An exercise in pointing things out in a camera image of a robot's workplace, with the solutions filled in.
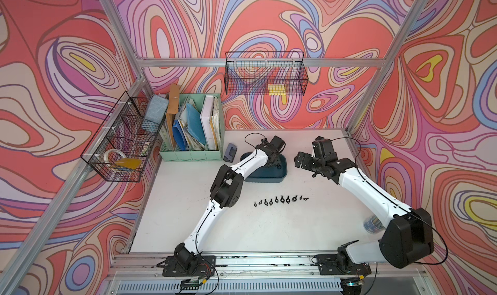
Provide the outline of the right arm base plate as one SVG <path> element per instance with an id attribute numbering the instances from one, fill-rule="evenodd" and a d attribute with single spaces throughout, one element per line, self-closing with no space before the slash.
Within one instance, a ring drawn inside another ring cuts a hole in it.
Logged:
<path id="1" fill-rule="evenodd" d="M 352 243 L 342 244 L 334 254 L 317 254 L 311 258 L 320 272 L 321 276 L 336 276 L 336 275 L 352 275 L 352 276 L 368 276 L 371 274 L 370 265 L 367 263 L 354 263 L 346 252 L 346 248 Z"/>

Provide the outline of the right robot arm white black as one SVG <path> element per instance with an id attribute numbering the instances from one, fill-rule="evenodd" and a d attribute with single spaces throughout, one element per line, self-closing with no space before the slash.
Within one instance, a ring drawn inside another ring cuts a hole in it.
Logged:
<path id="1" fill-rule="evenodd" d="M 384 263 L 403 269 L 434 251 L 432 218 L 423 208 L 413 209 L 384 191 L 349 158 L 340 159 L 330 139 L 317 137 L 313 154 L 298 152 L 296 168 L 322 176 L 353 194 L 383 225 L 378 240 L 354 241 L 338 249 L 340 262 Z"/>

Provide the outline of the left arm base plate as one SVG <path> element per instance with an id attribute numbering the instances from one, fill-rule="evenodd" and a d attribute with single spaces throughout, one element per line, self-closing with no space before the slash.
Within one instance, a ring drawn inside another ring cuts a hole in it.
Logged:
<path id="1" fill-rule="evenodd" d="M 173 256 L 168 256 L 164 261 L 156 264 L 157 268 L 163 269 L 164 277 L 194 277 L 206 278 L 215 275 L 215 256 L 195 256 L 186 267 L 181 264 Z"/>

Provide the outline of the dark teal storage box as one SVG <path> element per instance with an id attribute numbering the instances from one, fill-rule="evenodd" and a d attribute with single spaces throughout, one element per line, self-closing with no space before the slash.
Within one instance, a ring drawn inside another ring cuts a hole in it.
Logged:
<path id="1" fill-rule="evenodd" d="M 281 183 L 287 176 L 286 157 L 280 155 L 280 163 L 268 168 L 259 168 L 250 174 L 245 181 L 253 183 Z"/>

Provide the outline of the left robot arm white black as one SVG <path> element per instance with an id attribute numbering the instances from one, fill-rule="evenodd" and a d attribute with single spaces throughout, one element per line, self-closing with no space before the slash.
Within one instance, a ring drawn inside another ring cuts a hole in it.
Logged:
<path id="1" fill-rule="evenodd" d="M 280 156 L 285 147 L 286 143 L 278 136 L 270 141 L 264 138 L 260 144 L 254 146 L 254 151 L 249 156 L 234 165 L 219 168 L 210 188 L 210 201 L 204 214 L 191 234 L 174 250 L 173 258 L 183 270 L 189 270 L 199 261 L 204 239 L 225 209 L 233 207 L 239 201 L 246 178 L 260 168 L 281 164 Z"/>

